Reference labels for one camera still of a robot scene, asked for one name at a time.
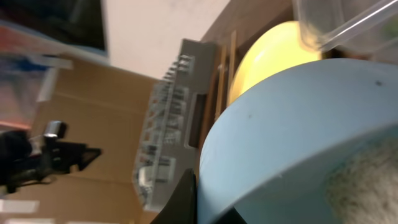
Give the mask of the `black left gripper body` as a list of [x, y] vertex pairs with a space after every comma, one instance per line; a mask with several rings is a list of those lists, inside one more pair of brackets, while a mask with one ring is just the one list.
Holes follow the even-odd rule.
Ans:
[[13, 194], [21, 187], [48, 185], [54, 175], [65, 175], [71, 167], [85, 170], [102, 155], [99, 148], [87, 144], [65, 142], [68, 125], [51, 121], [38, 140], [26, 130], [1, 133], [1, 193]]

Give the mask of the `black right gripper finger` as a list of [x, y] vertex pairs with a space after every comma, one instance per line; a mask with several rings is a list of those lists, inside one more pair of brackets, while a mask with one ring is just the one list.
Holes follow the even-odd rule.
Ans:
[[197, 224], [197, 178], [187, 169], [169, 201], [150, 224]]

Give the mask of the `light blue bowl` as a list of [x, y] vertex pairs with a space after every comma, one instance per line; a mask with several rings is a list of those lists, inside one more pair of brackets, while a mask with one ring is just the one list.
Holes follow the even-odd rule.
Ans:
[[279, 72], [216, 120], [201, 151], [198, 222], [336, 223], [326, 176], [397, 136], [397, 67], [333, 58]]

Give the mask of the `yellow plate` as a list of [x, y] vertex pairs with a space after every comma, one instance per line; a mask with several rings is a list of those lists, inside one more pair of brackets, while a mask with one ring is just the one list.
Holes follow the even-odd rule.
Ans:
[[276, 73], [321, 59], [319, 50], [302, 42], [298, 21], [283, 22], [262, 34], [246, 52], [229, 88], [227, 104]]

